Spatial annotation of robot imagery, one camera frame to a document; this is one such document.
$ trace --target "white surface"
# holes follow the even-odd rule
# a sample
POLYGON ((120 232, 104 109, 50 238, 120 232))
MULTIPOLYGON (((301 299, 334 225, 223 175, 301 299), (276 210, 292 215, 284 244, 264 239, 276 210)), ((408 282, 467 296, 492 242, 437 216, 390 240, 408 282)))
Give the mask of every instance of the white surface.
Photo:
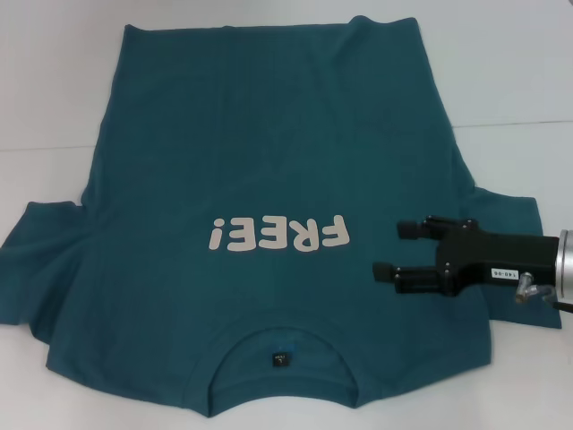
MULTIPOLYGON (((28 201, 78 201, 122 29, 420 22, 452 124, 573 120, 567 0, 0 0, 0 240, 28 201), (68 148, 85 146, 88 148, 68 148)), ((533 195, 547 234, 573 228, 573 123, 457 128, 477 183, 533 195)), ((573 422, 573 319, 552 331, 492 324, 493 365, 358 410, 257 400, 206 419, 50 373, 26 327, 0 326, 0 429, 535 429, 573 422)))

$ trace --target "teal t-shirt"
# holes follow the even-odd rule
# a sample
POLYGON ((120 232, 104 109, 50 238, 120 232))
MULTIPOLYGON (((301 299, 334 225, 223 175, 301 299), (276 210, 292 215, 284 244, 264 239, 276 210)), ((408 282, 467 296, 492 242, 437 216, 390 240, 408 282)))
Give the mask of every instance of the teal t-shirt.
POLYGON ((541 233, 476 188, 414 19, 127 26, 82 205, 31 203, 0 250, 0 323, 47 366, 213 416, 275 395, 349 407, 491 359, 489 320, 559 327, 474 286, 399 296, 372 262, 432 265, 396 223, 541 233))

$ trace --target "neckline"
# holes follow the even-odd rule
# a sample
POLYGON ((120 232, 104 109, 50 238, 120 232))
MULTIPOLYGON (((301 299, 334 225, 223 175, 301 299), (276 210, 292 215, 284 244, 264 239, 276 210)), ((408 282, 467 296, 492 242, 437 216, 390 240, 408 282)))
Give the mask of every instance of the neckline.
POLYGON ((366 371, 364 362, 356 351, 357 348, 353 346, 352 340, 342 330, 335 324, 313 314, 291 310, 269 310, 251 314, 229 324, 203 350, 203 354, 196 362, 184 387, 181 406, 195 410, 206 417, 212 417, 250 400, 292 395, 335 401, 354 408, 372 399, 375 395, 375 387, 380 384, 372 373, 366 371), (306 331, 330 344, 353 376, 355 392, 335 386, 330 386, 326 390, 326 384, 319 384, 312 380, 299 379, 293 382, 285 378, 281 384, 273 384, 273 381, 266 381, 267 378, 265 378, 245 385, 242 390, 234 390, 233 395, 226 393, 213 399, 210 392, 211 382, 233 347, 259 331, 277 328, 306 331))

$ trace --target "shirt sleeve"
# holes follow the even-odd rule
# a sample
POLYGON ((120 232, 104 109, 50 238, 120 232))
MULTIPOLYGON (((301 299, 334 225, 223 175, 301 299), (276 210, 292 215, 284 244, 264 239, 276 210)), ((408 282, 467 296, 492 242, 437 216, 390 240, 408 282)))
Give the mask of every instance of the shirt sleeve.
POLYGON ((0 248, 0 323, 28 323, 49 343, 81 263, 84 218, 72 202, 28 205, 0 248))
MULTIPOLYGON (((509 197, 476 187, 458 148, 453 161, 461 218, 476 219, 480 228, 492 233, 543 234, 535 199, 509 197)), ((518 304, 514 288, 488 284, 480 288, 492 320, 561 328, 559 311, 546 305, 540 297, 532 297, 527 303, 518 304)))

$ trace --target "white letter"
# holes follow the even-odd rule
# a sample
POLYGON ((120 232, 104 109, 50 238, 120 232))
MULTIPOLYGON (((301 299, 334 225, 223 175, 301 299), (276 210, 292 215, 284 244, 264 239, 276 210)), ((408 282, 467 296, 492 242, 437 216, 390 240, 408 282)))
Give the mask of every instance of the white letter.
POLYGON ((262 217, 263 222, 274 224, 275 227, 261 228, 261 234, 264 236, 274 236, 276 240, 261 239, 259 246, 267 249, 281 249, 287 247, 287 217, 273 217, 265 215, 262 217))
MULTIPOLYGON (((225 220, 221 218, 215 219, 215 222, 213 222, 213 224, 215 225, 215 227, 223 227, 225 225, 225 220)), ((211 250, 218 249, 218 246, 221 245, 222 236, 223 236, 223 230, 221 230, 220 228, 213 228, 213 231, 211 232, 211 240, 209 241, 209 249, 211 250)))
POLYGON ((346 231, 346 226, 344 224, 344 218, 340 215, 334 216, 334 226, 327 226, 322 229, 322 233, 325 235, 337 235, 331 239, 322 239, 322 244, 324 246, 339 246, 346 245, 350 242, 350 236, 346 231))
POLYGON ((244 239, 243 242, 231 242, 227 245, 229 251, 241 253, 242 251, 251 251, 257 247, 257 241, 254 237, 254 220, 252 218, 232 218, 231 224, 234 226, 243 226, 240 230, 231 230, 229 237, 233 239, 244 239))
POLYGON ((308 230, 304 228, 298 221, 290 221, 288 224, 298 235, 295 237, 295 248, 303 253, 316 251, 319 249, 319 229, 316 226, 314 219, 306 221, 308 230), (309 244, 305 245, 304 241, 308 239, 309 244))

